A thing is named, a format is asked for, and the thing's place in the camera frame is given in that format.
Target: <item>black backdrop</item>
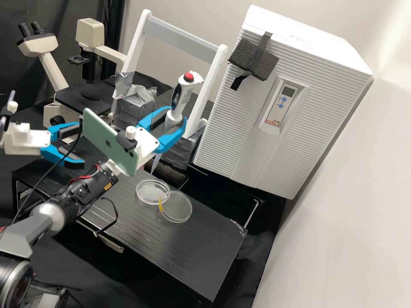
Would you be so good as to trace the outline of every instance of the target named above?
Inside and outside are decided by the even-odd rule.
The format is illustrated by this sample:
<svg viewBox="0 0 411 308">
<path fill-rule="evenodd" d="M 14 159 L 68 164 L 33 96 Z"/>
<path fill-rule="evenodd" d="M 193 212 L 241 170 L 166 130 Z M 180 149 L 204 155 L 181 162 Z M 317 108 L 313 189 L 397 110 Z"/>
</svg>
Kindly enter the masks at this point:
<svg viewBox="0 0 411 308">
<path fill-rule="evenodd" d="M 69 85 L 81 82 L 81 67 L 70 65 L 67 58 L 80 53 L 75 41 L 77 19 L 94 18 L 104 23 L 106 45 L 118 49 L 124 0 L 2 0 L 0 1 L 0 106 L 11 90 L 16 90 L 15 100 L 19 110 L 52 97 L 53 88 L 46 78 L 37 58 L 25 57 L 16 42 L 22 36 L 18 24 L 29 25 L 38 21 L 46 32 L 53 32 L 59 43 L 52 52 Z M 98 74 L 109 77 L 115 66 L 100 61 Z"/>
</svg>

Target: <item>green smartphone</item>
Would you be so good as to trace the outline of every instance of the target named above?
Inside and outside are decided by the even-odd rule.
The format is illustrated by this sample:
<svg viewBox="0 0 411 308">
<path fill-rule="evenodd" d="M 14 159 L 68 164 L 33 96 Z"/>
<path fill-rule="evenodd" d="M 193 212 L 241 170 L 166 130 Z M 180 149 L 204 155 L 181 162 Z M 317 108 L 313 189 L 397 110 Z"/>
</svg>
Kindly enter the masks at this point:
<svg viewBox="0 0 411 308">
<path fill-rule="evenodd" d="M 129 176 L 134 175 L 138 162 L 137 150 L 125 151 L 116 140 L 117 132 L 89 108 L 83 111 L 83 134 Z"/>
</svg>

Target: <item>petri dish lid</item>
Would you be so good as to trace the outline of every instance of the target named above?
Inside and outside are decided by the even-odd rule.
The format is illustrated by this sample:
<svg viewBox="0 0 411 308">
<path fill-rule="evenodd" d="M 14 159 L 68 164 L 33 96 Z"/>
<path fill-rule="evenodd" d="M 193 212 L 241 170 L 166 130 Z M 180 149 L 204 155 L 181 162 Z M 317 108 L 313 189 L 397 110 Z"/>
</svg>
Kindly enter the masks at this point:
<svg viewBox="0 0 411 308">
<path fill-rule="evenodd" d="M 140 201 L 149 205 L 158 205 L 158 200 L 165 203 L 170 197 L 170 187 L 162 180 L 148 178 L 136 186 L 136 194 Z"/>
<path fill-rule="evenodd" d="M 161 214 L 171 222 L 181 223 L 187 221 L 193 212 L 191 201 L 180 191 L 173 190 L 170 192 L 170 198 L 167 203 L 158 204 Z"/>
</svg>

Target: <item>black tape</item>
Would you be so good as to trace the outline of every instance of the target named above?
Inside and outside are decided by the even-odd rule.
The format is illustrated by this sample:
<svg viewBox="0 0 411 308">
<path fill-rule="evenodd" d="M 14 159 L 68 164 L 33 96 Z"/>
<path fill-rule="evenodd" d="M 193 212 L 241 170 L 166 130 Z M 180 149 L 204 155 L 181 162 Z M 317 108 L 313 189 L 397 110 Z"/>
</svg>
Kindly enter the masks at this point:
<svg viewBox="0 0 411 308">
<path fill-rule="evenodd" d="M 246 79 L 248 76 L 252 75 L 253 72 L 255 71 L 258 62 L 260 62 L 261 57 L 264 54 L 265 49 L 267 48 L 268 42 L 270 41 L 270 38 L 273 34 L 270 32 L 265 32 L 264 35 L 262 36 L 257 49 L 253 55 L 253 58 L 251 61 L 248 63 L 246 69 L 244 70 L 244 73 L 238 76 L 237 78 L 234 79 L 231 89 L 237 91 L 238 87 L 240 86 L 241 82 Z"/>
</svg>

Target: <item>black knob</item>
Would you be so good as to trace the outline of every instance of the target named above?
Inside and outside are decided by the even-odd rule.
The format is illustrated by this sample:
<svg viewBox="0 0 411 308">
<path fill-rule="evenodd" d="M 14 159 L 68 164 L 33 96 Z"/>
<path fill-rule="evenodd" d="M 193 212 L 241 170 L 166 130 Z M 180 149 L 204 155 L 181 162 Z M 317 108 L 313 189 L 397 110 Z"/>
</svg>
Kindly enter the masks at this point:
<svg viewBox="0 0 411 308">
<path fill-rule="evenodd" d="M 57 116 L 50 118 L 50 124 L 52 126 L 58 125 L 58 124 L 64 124 L 64 123 L 65 123 L 65 120 L 61 115 L 57 115 Z"/>
<path fill-rule="evenodd" d="M 28 36 L 31 36 L 31 32 L 26 23 L 19 24 L 18 28 L 20 29 L 21 34 L 23 34 L 23 37 L 26 38 Z"/>
<path fill-rule="evenodd" d="M 34 34 L 43 34 L 44 33 L 44 29 L 40 26 L 40 24 L 37 21 L 32 22 L 31 27 L 34 30 Z"/>
</svg>

